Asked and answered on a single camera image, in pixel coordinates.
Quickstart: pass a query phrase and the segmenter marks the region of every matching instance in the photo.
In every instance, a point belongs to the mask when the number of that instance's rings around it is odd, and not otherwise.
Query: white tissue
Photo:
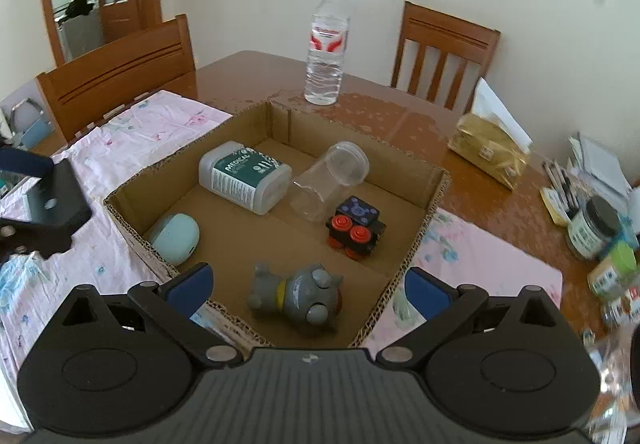
[[[493,122],[513,140],[523,153],[529,153],[531,139],[520,127],[502,101],[495,94],[484,78],[480,78],[476,86],[476,95],[471,113],[482,119]]]

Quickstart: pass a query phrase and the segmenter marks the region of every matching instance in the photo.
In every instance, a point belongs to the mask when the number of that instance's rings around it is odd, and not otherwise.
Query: green label
[[[242,148],[216,162],[212,187],[223,196],[252,209],[255,189],[279,165],[276,159],[255,149]]]

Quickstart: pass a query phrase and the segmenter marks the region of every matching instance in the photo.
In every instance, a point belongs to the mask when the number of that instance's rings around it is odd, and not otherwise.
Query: gray ribbed surface
[[[585,444],[575,433],[545,444]],[[502,443],[446,419],[405,372],[364,351],[258,349],[248,363],[208,372],[176,413],[140,432],[81,440],[40,432],[28,442],[99,444]]]

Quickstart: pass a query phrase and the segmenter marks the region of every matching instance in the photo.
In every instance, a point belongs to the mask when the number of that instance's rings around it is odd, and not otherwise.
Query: green lid
[[[636,255],[626,242],[619,241],[615,244],[609,255],[619,274],[626,274],[636,270]]]

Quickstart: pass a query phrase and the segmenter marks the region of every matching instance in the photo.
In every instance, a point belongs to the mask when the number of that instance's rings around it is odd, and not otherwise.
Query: blue gripper pad
[[[449,288],[453,292],[455,289],[442,282],[439,287],[436,283],[440,280],[435,278],[433,281],[428,280],[420,273],[426,274],[422,269],[416,270],[416,267],[412,267],[406,272],[404,294],[408,302],[428,321],[447,309],[454,300],[450,291],[446,291],[444,288]]]
[[[159,295],[180,314],[191,318],[213,292],[213,271],[199,263],[160,287]]]

